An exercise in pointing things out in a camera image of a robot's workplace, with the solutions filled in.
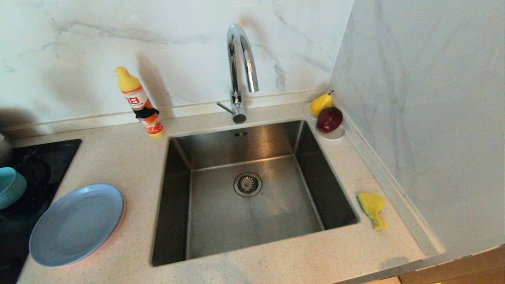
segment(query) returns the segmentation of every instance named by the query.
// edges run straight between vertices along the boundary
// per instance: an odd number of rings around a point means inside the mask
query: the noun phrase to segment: white saucer
[[[326,141],[337,141],[340,138],[344,137],[345,135],[345,129],[342,126],[342,124],[339,127],[337,127],[337,129],[328,133],[320,132],[316,127],[316,132],[322,139]]]
[[[311,104],[307,104],[306,106],[304,106],[304,114],[309,119],[317,120],[317,117],[314,116],[314,114],[311,111]]]

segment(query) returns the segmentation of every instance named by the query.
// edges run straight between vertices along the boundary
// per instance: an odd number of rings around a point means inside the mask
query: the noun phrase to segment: sink drain
[[[253,172],[241,173],[235,178],[233,187],[238,195],[243,197],[253,197],[261,190],[262,182],[260,176]]]

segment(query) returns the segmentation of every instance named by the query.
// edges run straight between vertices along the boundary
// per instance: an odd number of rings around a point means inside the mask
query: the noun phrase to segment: stovetop
[[[35,224],[48,209],[81,139],[34,145],[13,150],[10,167],[28,183],[23,196],[0,210],[0,283],[15,283],[28,256]]]

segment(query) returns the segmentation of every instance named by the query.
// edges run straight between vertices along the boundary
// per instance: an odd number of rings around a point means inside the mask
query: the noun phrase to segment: blue plate
[[[56,201],[30,237],[30,253],[40,265],[61,267],[97,250],[123,215],[123,196],[108,184],[90,184]]]

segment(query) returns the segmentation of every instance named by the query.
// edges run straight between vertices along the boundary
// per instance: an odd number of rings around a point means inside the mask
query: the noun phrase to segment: apple
[[[317,128],[319,131],[328,133],[340,126],[344,116],[340,109],[331,107],[322,110],[317,117]]]

